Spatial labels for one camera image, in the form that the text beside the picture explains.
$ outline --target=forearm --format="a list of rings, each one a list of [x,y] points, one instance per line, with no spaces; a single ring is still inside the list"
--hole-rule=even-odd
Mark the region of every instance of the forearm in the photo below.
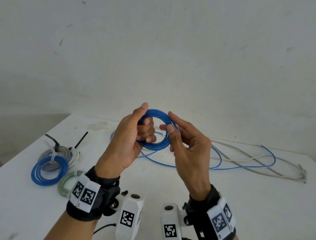
[[[65,211],[44,240],[90,240],[97,222],[78,221]]]

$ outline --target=table surface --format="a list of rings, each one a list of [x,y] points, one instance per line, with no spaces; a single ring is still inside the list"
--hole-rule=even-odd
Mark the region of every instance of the table surface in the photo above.
[[[87,171],[96,164],[110,142],[117,122],[70,115],[48,132],[61,145],[74,146],[86,131],[79,145],[78,168]],[[0,168],[0,239],[41,240],[65,210],[67,199],[57,192],[57,185],[42,187],[31,180],[31,170],[39,155],[48,147],[42,136]],[[260,147],[231,143],[244,151],[265,154]],[[236,150],[214,144],[233,159],[245,159]],[[239,239],[316,239],[316,164],[308,156],[272,150],[278,156],[307,169],[307,183],[278,179],[252,173],[245,169],[210,171],[211,183],[225,196],[236,218]],[[168,149],[151,156],[154,160],[174,165]],[[272,158],[262,159],[267,164]],[[216,166],[211,160],[210,166]],[[224,167],[234,164],[225,162]],[[284,173],[295,171],[280,163],[274,166]],[[164,167],[147,159],[136,159],[121,175],[121,190],[145,196],[143,216],[136,240],[162,239],[160,210],[164,203],[175,202],[179,207],[188,200],[188,191],[176,169]],[[102,217],[97,228],[116,223],[118,215]],[[112,240],[114,227],[99,231],[93,239]],[[192,226],[182,228],[184,237],[197,239]]]

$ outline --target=white wall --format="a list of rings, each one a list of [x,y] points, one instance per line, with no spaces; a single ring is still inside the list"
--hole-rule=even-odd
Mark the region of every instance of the white wall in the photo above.
[[[120,120],[147,101],[210,137],[316,159],[314,0],[84,3],[1,0],[2,115]]]

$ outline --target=black cable tie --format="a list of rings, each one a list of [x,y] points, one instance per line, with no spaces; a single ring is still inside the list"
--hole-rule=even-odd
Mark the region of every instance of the black cable tie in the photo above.
[[[80,141],[77,143],[77,145],[75,146],[75,149],[79,146],[79,144],[82,142],[82,140],[86,137],[86,135],[88,134],[88,132],[86,132],[83,137],[80,139]]]
[[[51,140],[54,141],[54,143],[55,143],[55,152],[57,152],[57,151],[58,151],[58,147],[60,146],[60,144],[56,141],[55,138],[49,136],[48,134],[44,134],[44,135],[45,135],[46,137],[49,137]]]

